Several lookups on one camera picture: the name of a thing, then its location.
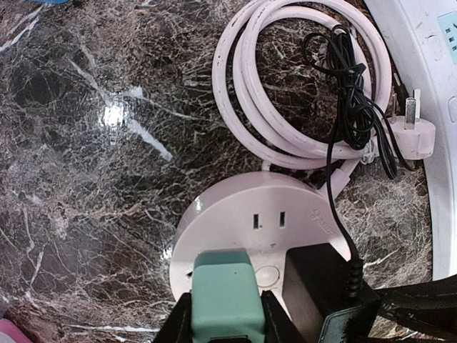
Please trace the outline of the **green plug adapter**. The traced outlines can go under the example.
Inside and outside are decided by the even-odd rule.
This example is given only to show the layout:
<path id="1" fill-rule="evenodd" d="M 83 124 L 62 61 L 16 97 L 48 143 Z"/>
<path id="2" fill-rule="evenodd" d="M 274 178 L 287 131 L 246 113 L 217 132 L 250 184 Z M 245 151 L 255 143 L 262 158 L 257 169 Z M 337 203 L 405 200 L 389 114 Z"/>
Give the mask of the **green plug adapter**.
<path id="1" fill-rule="evenodd" d="M 194 261 L 194 342 L 263 342 L 266 318 L 255 271 L 243 250 L 204 252 Z"/>

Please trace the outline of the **white multicolour power strip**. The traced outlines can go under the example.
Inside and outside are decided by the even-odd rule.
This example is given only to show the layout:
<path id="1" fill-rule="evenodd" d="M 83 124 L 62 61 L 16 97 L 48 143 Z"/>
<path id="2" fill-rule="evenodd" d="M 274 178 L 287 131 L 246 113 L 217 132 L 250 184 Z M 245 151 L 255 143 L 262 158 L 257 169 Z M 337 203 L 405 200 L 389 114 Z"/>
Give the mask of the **white multicolour power strip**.
<path id="1" fill-rule="evenodd" d="M 431 208 L 433 279 L 456 274 L 456 2 L 367 1 L 410 98 L 402 154 L 423 160 Z"/>

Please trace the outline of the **pink round socket base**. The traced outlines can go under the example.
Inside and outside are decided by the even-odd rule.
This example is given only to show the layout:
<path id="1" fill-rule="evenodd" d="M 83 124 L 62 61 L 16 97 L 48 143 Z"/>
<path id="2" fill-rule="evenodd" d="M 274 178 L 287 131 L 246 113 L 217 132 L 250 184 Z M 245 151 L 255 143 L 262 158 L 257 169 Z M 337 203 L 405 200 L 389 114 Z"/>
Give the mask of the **pink round socket base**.
<path id="1" fill-rule="evenodd" d="M 282 293 L 286 252 L 329 243 L 344 258 L 350 249 L 331 213 L 325 189 L 284 174 L 256 171 L 224 179 L 198 195 L 176 230 L 169 279 L 174 298 L 191 290 L 196 257 L 244 250 L 258 288 Z"/>

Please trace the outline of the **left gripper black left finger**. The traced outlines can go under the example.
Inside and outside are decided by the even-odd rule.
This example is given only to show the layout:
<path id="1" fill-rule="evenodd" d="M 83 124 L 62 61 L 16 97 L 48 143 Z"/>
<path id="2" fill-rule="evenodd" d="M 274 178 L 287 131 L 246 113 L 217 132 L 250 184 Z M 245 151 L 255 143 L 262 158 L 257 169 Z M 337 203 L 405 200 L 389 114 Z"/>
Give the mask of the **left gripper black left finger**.
<path id="1" fill-rule="evenodd" d="M 157 333 L 155 343 L 190 342 L 192 342 L 191 294 L 184 293 Z"/>

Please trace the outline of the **blue square plug adapter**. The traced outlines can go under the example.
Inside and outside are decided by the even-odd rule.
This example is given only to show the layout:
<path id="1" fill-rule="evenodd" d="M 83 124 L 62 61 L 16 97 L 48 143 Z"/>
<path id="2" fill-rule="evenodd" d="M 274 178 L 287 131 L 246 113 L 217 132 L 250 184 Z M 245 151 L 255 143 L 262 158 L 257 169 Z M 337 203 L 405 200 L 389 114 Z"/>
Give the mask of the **blue square plug adapter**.
<path id="1" fill-rule="evenodd" d="M 69 2 L 69 0 L 30 0 L 30 1 L 41 3 L 41 4 L 50 4 L 50 5 L 65 4 L 65 3 Z"/>

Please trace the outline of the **black power adapter brick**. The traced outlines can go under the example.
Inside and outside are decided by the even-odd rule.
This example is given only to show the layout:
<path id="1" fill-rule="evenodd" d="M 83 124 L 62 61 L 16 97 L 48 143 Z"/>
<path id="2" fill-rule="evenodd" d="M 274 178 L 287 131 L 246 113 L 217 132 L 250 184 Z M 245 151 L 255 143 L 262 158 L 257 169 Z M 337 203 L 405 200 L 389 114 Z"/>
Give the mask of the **black power adapter brick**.
<path id="1" fill-rule="evenodd" d="M 350 342 L 369 335 L 381 299 L 365 282 L 357 298 L 348 298 L 349 270 L 329 243 L 287 251 L 282 299 L 306 342 Z"/>

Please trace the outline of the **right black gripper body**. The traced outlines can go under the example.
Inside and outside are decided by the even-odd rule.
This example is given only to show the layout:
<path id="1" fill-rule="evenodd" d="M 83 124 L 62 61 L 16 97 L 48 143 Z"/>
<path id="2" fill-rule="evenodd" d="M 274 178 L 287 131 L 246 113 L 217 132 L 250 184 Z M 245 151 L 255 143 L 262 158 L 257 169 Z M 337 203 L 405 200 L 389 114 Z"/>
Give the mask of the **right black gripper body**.
<path id="1" fill-rule="evenodd" d="M 456 278 L 377 289 L 379 315 L 440 339 L 456 339 Z"/>

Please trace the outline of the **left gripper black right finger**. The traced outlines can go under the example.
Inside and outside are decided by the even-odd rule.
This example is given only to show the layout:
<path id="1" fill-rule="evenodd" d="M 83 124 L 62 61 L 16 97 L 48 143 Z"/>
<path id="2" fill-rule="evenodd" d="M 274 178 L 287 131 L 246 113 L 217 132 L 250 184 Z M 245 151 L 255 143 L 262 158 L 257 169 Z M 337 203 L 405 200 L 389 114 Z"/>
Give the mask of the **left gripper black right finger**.
<path id="1" fill-rule="evenodd" d="M 266 318 L 266 343 L 306 343 L 272 291 L 263 291 L 261 302 Z"/>

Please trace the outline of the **pink triangular power socket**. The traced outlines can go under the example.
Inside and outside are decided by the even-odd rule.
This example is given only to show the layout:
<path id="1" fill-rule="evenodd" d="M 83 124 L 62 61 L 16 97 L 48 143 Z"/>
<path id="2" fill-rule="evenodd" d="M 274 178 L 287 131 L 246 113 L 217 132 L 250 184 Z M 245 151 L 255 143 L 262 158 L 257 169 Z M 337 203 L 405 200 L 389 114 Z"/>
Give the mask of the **pink triangular power socket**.
<path id="1" fill-rule="evenodd" d="M 1 319 L 1 343 L 29 343 L 27 336 L 7 319 Z"/>

